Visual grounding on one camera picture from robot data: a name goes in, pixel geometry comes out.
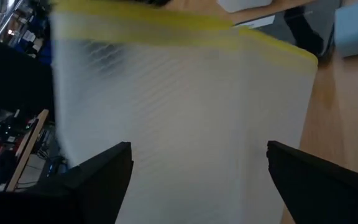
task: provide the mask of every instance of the plastic bag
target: plastic bag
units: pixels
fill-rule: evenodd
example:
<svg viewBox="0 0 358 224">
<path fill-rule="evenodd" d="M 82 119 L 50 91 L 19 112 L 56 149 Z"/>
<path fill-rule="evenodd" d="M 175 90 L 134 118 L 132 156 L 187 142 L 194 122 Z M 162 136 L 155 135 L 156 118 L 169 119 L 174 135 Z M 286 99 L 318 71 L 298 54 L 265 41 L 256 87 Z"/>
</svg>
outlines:
<svg viewBox="0 0 358 224">
<path fill-rule="evenodd" d="M 316 58 L 219 19 L 113 1 L 52 16 L 60 142 L 132 143 L 117 223 L 278 223 L 268 140 L 298 147 Z"/>
</svg>

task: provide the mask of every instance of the blue object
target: blue object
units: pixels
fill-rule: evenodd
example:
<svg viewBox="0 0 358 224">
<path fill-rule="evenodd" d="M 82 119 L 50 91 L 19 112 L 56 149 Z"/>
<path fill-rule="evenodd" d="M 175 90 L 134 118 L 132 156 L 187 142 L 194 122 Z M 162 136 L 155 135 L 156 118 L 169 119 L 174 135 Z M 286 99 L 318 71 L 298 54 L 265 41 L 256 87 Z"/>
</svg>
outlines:
<svg viewBox="0 0 358 224">
<path fill-rule="evenodd" d="M 358 54 L 358 3 L 336 10 L 335 44 L 343 57 Z"/>
</svg>

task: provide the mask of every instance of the wooden table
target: wooden table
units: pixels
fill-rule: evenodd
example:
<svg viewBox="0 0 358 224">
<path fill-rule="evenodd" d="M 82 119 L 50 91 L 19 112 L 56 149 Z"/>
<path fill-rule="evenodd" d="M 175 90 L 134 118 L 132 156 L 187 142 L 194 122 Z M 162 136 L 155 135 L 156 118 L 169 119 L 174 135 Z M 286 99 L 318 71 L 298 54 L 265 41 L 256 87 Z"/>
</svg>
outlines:
<svg viewBox="0 0 358 224">
<path fill-rule="evenodd" d="M 216 0 L 172 0 L 169 10 L 216 15 L 234 23 L 255 19 L 311 0 L 273 0 L 266 7 L 229 14 Z M 345 0 L 345 5 L 357 0 Z M 358 56 L 319 65 L 300 149 L 358 172 Z M 285 210 L 282 223 L 293 223 Z"/>
<path fill-rule="evenodd" d="M 12 192 L 16 188 L 16 184 L 20 179 L 20 176 L 23 173 L 23 170 L 25 168 L 25 165 L 27 164 L 27 161 L 29 160 L 31 151 L 34 147 L 34 144 L 38 138 L 38 135 L 40 134 L 42 127 L 45 124 L 45 121 L 47 119 L 47 116 L 49 114 L 48 110 L 43 110 L 37 117 L 38 123 L 34 127 L 34 131 L 29 131 L 24 137 L 23 140 L 17 149 L 16 156 L 19 156 L 21 154 L 21 157 L 19 159 L 19 162 L 17 163 L 17 167 L 15 172 L 13 173 L 12 178 L 7 184 L 6 191 Z"/>
</svg>

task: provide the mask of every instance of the clear plastic bag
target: clear plastic bag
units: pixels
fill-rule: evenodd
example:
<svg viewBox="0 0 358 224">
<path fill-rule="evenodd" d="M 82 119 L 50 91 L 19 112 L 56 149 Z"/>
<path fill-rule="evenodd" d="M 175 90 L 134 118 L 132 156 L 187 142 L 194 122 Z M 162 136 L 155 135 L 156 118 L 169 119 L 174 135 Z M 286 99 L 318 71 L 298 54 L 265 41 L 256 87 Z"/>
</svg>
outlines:
<svg viewBox="0 0 358 224">
<path fill-rule="evenodd" d="M 73 165 L 130 141 L 117 223 L 278 223 L 268 140 L 298 147 L 317 62 L 215 18 L 62 1 L 57 124 Z"/>
</svg>

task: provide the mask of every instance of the wooden plank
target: wooden plank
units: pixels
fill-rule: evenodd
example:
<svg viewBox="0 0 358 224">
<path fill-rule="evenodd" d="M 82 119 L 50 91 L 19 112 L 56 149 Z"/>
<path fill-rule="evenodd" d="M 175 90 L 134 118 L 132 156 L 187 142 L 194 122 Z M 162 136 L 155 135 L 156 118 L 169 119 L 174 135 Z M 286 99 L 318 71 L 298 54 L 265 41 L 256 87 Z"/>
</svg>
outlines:
<svg viewBox="0 0 358 224">
<path fill-rule="evenodd" d="M 41 132 L 42 127 L 44 126 L 44 123 L 45 123 L 45 120 L 47 119 L 48 113 L 49 113 L 48 110 L 43 110 L 37 117 L 38 123 L 34 128 L 34 132 L 31 134 L 31 136 L 29 133 L 29 134 L 26 134 L 26 136 L 24 137 L 20 146 L 22 146 L 22 144 L 23 144 L 23 147 L 24 147 L 24 145 L 25 145 L 24 140 L 26 140 L 26 139 L 28 139 L 28 144 L 23 150 L 22 157 L 20 158 L 20 161 L 17 164 L 16 170 L 13 173 L 11 181 L 9 181 L 6 191 L 8 191 L 8 192 L 14 191 L 16 184 L 19 181 L 20 176 L 22 175 L 24 167 L 27 164 L 27 161 L 29 160 L 32 148 L 34 147 L 34 144 L 38 138 L 38 135 Z"/>
</svg>

